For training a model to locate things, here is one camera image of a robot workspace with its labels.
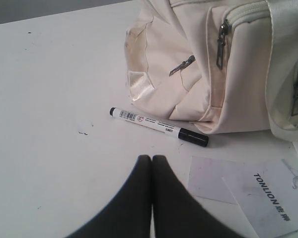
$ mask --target paper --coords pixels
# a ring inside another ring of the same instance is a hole
[[[242,165],[223,179],[260,238],[298,230],[298,188],[281,160]]]
[[[237,172],[244,163],[192,157],[188,191],[193,196],[237,204],[222,176]]]

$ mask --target white table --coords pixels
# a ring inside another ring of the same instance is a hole
[[[166,155],[185,186],[191,156],[259,163],[293,154],[268,131],[210,136],[202,148],[111,118],[111,107],[137,112],[123,44],[139,9],[125,2],[0,25],[0,238],[73,232],[116,194],[139,154]],[[257,237],[238,206],[198,200]]]

